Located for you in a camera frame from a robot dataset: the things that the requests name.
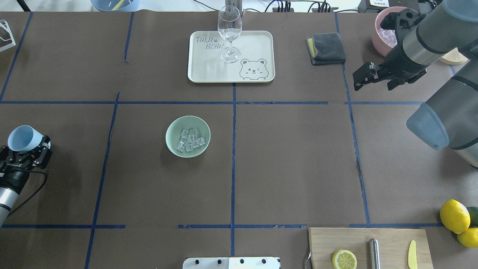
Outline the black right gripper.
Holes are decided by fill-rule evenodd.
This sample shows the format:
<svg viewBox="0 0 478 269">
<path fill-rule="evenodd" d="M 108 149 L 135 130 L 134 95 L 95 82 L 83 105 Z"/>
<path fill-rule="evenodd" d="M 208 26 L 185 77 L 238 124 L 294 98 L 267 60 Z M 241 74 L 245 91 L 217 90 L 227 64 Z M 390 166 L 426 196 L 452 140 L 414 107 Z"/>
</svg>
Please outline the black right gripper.
<svg viewBox="0 0 478 269">
<path fill-rule="evenodd" d="M 413 84 L 426 74 L 427 67 L 408 58 L 402 48 L 393 48 L 380 65 L 366 62 L 353 72 L 354 90 L 359 91 L 367 84 L 383 80 L 389 81 L 389 91 L 405 83 Z"/>
</svg>

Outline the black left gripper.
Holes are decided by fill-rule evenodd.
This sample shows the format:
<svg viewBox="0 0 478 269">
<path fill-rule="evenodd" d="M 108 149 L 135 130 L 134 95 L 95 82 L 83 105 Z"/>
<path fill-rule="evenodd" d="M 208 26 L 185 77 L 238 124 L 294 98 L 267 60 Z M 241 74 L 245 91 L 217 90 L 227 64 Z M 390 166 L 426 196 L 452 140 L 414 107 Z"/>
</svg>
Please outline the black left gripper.
<svg viewBox="0 0 478 269">
<path fill-rule="evenodd" d="M 46 168 L 52 156 L 50 141 L 49 136 L 43 136 L 36 150 L 26 153 L 12 151 L 4 145 L 0 150 L 1 179 L 13 178 L 16 181 L 26 181 L 35 165 Z"/>
</svg>

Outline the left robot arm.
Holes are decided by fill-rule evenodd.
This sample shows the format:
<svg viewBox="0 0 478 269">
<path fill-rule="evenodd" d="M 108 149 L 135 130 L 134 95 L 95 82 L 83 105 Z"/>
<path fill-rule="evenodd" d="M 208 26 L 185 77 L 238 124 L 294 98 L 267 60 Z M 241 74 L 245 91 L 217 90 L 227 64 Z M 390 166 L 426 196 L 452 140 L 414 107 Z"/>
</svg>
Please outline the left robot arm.
<svg viewBox="0 0 478 269">
<path fill-rule="evenodd" d="M 41 188 L 46 184 L 48 175 L 43 170 L 47 167 L 52 151 L 49 148 L 50 137 L 43 136 L 39 145 L 27 150 L 25 153 L 14 151 L 7 145 L 1 147 L 0 152 L 0 224 L 24 206 Z M 43 182 L 40 187 L 34 191 L 17 208 L 14 208 L 21 191 L 25 187 L 31 174 L 41 174 Z"/>
</svg>

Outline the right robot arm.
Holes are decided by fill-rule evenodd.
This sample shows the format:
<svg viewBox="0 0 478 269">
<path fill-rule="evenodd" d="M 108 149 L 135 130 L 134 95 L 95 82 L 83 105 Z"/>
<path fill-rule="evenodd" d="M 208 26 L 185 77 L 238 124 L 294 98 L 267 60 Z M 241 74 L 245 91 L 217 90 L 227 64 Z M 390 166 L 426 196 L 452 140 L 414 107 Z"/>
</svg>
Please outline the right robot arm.
<svg viewBox="0 0 478 269">
<path fill-rule="evenodd" d="M 382 11 L 380 27 L 397 44 L 383 62 L 354 71 L 353 88 L 418 83 L 430 97 L 407 128 L 430 148 L 448 148 L 477 168 L 477 1 L 444 0 L 427 14 L 410 8 Z"/>
</svg>

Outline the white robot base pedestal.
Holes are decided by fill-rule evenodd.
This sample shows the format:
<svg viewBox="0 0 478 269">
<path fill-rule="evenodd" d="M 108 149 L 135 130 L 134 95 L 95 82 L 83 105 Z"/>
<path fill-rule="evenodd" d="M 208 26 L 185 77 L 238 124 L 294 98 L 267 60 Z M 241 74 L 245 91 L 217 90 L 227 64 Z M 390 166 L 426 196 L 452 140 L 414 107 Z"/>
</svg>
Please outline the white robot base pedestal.
<svg viewBox="0 0 478 269">
<path fill-rule="evenodd" d="M 279 257 L 190 257 L 183 269 L 280 269 Z"/>
</svg>

